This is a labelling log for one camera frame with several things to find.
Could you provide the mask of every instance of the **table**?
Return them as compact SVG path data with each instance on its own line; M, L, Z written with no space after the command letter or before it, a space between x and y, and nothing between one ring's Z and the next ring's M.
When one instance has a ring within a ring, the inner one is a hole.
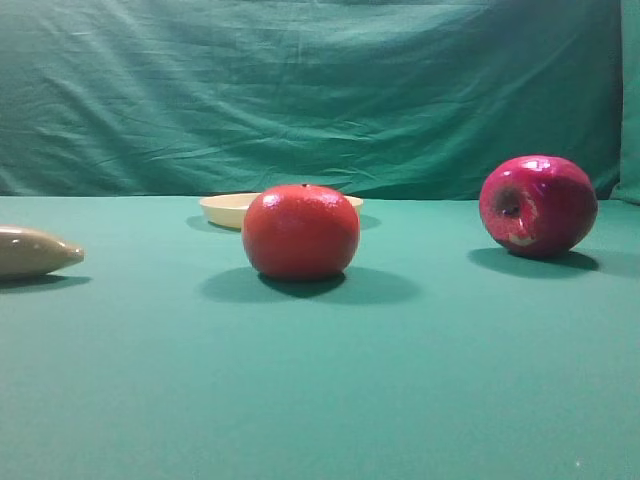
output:
M261 279L193 197L3 198L86 260L0 286L0 478L640 478L640 207L561 261L367 200L346 276Z

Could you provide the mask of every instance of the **plate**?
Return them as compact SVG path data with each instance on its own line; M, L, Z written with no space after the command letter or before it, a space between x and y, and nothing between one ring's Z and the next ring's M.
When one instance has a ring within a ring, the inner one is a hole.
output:
M232 193L225 195L214 195L200 199L200 207L207 220L216 225L227 228L242 228L244 215L247 208L259 193ZM358 197L345 195L347 200L360 213L364 200Z

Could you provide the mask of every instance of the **red fruit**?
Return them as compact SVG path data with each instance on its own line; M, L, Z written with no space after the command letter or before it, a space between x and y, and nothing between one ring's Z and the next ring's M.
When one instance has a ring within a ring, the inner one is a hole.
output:
M360 240L358 213L340 192L281 185L247 210L242 242L251 265L281 280L319 280L341 273Z
M598 213L589 177L560 157L513 158L487 177L480 216L493 239L527 257L564 253L587 236Z

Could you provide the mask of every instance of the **green backdrop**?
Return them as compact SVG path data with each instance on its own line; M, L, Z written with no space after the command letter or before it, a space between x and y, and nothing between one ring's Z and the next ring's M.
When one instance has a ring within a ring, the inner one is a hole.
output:
M622 0L624 114L614 197L640 203L640 0Z
M548 153L604 197L620 56L612 0L3 0L0 193L467 199Z

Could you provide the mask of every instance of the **apple stem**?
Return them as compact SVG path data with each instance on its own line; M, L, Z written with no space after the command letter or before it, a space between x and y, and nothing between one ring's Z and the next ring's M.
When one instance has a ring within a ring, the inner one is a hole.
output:
M517 205L514 205L513 207L509 207L509 208L505 208L502 211L502 214L507 216L507 217L515 217L520 213L520 207Z

